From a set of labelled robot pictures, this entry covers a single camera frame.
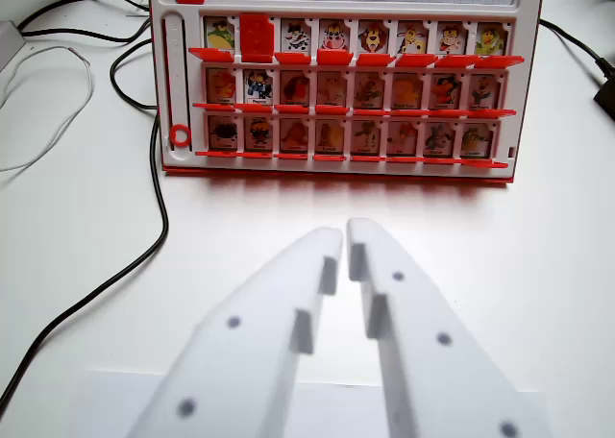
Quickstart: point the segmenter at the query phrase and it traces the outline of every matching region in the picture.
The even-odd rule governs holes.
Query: white table surface
[[[0,0],[20,21],[54,0]],[[117,0],[54,10],[30,28],[133,33]],[[544,0],[543,16],[615,61],[613,0]],[[0,175],[0,388],[38,332],[144,251],[160,233],[148,167],[152,118],[115,95],[109,66],[125,48],[56,35],[75,47],[94,96],[62,141],[18,177]],[[415,256],[519,389],[548,397],[560,438],[612,437],[615,415],[615,123],[594,103],[600,77],[539,31],[515,183],[496,185],[161,177],[171,230],[161,251],[62,327],[21,382],[2,437],[65,436],[88,368],[164,373],[204,314],[267,259],[319,226],[371,217]],[[118,81],[154,103],[149,51]],[[0,85],[13,62],[0,73]],[[55,51],[24,64],[0,110],[0,164],[36,152],[83,100],[86,74]],[[360,296],[345,274],[326,299],[316,355],[299,379],[380,381]]]

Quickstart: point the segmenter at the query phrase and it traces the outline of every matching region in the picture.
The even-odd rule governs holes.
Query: screw hole
[[[453,343],[453,339],[446,332],[440,332],[437,336],[437,340],[441,345],[451,345]]]
[[[517,427],[510,422],[504,422],[500,426],[500,431],[502,432],[502,435],[506,438],[514,438],[515,436],[517,436]]]
[[[194,400],[188,398],[180,402],[180,405],[177,408],[177,413],[181,417],[188,417],[192,415],[194,409],[196,409],[196,403],[194,402]]]
[[[232,316],[231,318],[229,318],[229,320],[227,321],[227,325],[229,328],[231,329],[235,329],[236,327],[238,327],[241,324],[241,319],[239,319],[238,316]]]

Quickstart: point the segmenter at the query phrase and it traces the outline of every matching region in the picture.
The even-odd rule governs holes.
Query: white plastic board
[[[510,0],[507,5],[493,4],[495,0],[480,0],[481,4],[387,1],[151,0],[165,169],[511,182],[541,0]],[[273,35],[265,30],[252,38],[262,42],[271,36],[273,54],[288,49],[286,37],[293,42],[299,39],[289,20],[299,25],[308,43],[296,43],[296,52],[305,53],[309,64],[280,63],[275,56],[265,63],[246,61],[247,48],[241,44],[242,33],[247,32],[242,32],[240,18],[247,13],[266,16]],[[379,40],[370,45],[363,37],[373,31],[373,24],[379,27]],[[498,35],[485,35],[489,27]],[[165,42],[168,30],[173,30],[171,44]],[[416,31],[417,36],[408,31]],[[319,52],[327,46],[348,50],[352,54],[348,64],[337,66],[319,60]],[[229,61],[211,57],[203,61],[196,52],[204,49],[218,49],[230,55]],[[372,53],[390,56],[391,62],[357,64],[359,56]],[[468,66],[396,66],[404,53],[425,53],[439,60],[447,55],[480,57]],[[508,68],[474,66],[489,56],[502,55],[525,61]],[[213,68],[222,72],[216,80],[219,84],[210,79],[208,69]],[[178,76],[182,71],[183,79]],[[288,80],[289,72],[297,77],[294,85]],[[319,84],[332,73],[340,76],[335,87],[343,87],[344,93],[322,99]],[[419,81],[405,78],[401,87],[400,75],[414,75]],[[252,86],[254,78],[258,87]],[[489,95],[478,89],[481,82],[490,84]],[[377,84],[376,91],[371,83]],[[185,94],[179,93],[182,85]],[[211,105],[226,103],[212,102],[212,86],[219,93],[231,94],[228,96],[234,103],[227,104],[230,109],[212,109]],[[323,114],[318,109],[322,100],[341,103],[348,110]],[[264,104],[269,111],[246,112],[241,107],[254,103]],[[279,108],[289,104],[305,106],[305,114]],[[185,113],[177,111],[185,107]],[[479,113],[485,108],[516,114],[494,117]],[[400,115],[398,109],[406,114]],[[420,112],[408,116],[410,109]],[[364,114],[373,110],[381,115]],[[290,145],[283,139],[291,125],[283,120],[294,120],[290,123],[295,125]]]

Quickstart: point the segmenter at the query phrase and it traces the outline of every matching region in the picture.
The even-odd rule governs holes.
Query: cartoon character picture
[[[386,53],[388,29],[381,22],[362,20],[358,32],[359,52]]]
[[[428,30],[423,22],[400,22],[397,34],[398,54],[425,54]]]
[[[211,150],[237,149],[237,126],[230,116],[210,116],[208,127]]]
[[[428,123],[428,137],[425,140],[423,156],[445,157],[453,155],[455,132],[446,123]]]
[[[247,118],[244,125],[244,134],[246,151],[271,151],[271,129],[267,118]]]
[[[208,68],[208,102],[234,104],[234,76],[224,68]]]
[[[388,125],[386,154],[390,157],[416,155],[417,131],[406,121],[391,121]]]
[[[384,80],[378,73],[356,73],[355,108],[381,109]]]
[[[381,128],[376,121],[354,121],[351,153],[377,155],[381,146]]]
[[[478,56],[502,56],[506,47],[506,31],[499,24],[480,23],[477,29]]]
[[[486,124],[468,124],[461,138],[462,158],[489,158],[493,133]]]
[[[465,37],[461,22],[439,22],[436,54],[465,54]]]
[[[305,52],[309,54],[310,27],[303,19],[282,19],[283,52]]]
[[[321,49],[345,49],[348,50],[348,32],[343,20],[322,20]]]
[[[430,109],[456,109],[461,83],[455,74],[433,75],[431,80]]]
[[[300,119],[280,120],[280,151],[305,153],[308,150],[308,127]]]
[[[473,75],[470,80],[470,110],[494,109],[498,105],[499,84],[493,75]]]
[[[334,119],[316,121],[316,153],[342,153],[344,128]]]
[[[234,26],[226,17],[206,19],[206,45],[222,51],[234,51]]]
[[[309,79],[301,71],[283,71],[280,74],[280,103],[309,105]]]
[[[393,77],[392,109],[419,109],[423,82],[416,73],[395,73]]]
[[[346,105],[346,80],[339,71],[321,71],[318,73],[317,105]]]
[[[245,102],[271,105],[272,80],[265,70],[245,70]]]

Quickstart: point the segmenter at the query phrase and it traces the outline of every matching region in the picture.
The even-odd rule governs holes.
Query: white plastic part
[[[353,219],[348,251],[379,344],[391,438],[551,436],[388,232]]]
[[[318,229],[266,264],[196,329],[131,438],[279,438],[299,353],[334,294],[342,232]]]

